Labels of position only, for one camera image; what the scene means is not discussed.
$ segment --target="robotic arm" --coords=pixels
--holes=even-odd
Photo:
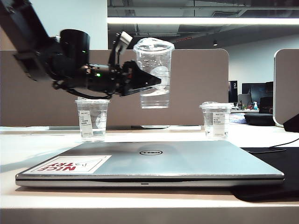
[[[28,0],[0,0],[0,24],[16,47],[15,55],[27,76],[35,81],[52,80],[54,89],[91,99],[130,95],[161,83],[142,71],[135,61],[119,65],[120,54],[132,37],[116,36],[107,65],[89,63],[89,35],[65,29],[60,38],[49,37]],[[105,93],[90,96],[81,90]]]

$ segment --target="black mouse pad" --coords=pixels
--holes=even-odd
[[[251,152],[269,151],[269,148],[244,148]],[[279,147],[286,151],[253,154],[257,158],[279,169],[285,174],[282,184],[272,186],[235,187],[231,192],[240,200],[261,201],[298,201],[299,200],[299,147]]]

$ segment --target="cup label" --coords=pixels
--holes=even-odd
[[[89,111],[79,111],[79,125],[82,137],[93,136],[93,126]]]
[[[229,113],[213,112],[213,136],[225,137],[226,126],[229,124]]]

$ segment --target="ceiling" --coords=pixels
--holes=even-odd
[[[107,0],[108,17],[243,17],[299,18],[298,0]],[[117,32],[138,40],[155,37],[170,41],[176,49],[210,49],[299,34],[299,26],[277,25],[142,25],[108,24],[108,47]]]

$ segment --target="plastic cup lid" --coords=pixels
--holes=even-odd
[[[142,54],[164,54],[174,50],[174,45],[153,37],[143,38],[133,47],[134,52]]]
[[[219,109],[219,108],[231,109],[233,108],[233,106],[234,105],[230,103],[218,103],[218,102],[211,102],[211,101],[207,101],[202,103],[202,105],[199,105],[199,107],[202,109]]]
[[[108,104],[110,103],[110,100],[108,99],[86,99],[83,97],[78,97],[77,100],[75,100],[77,104]]]

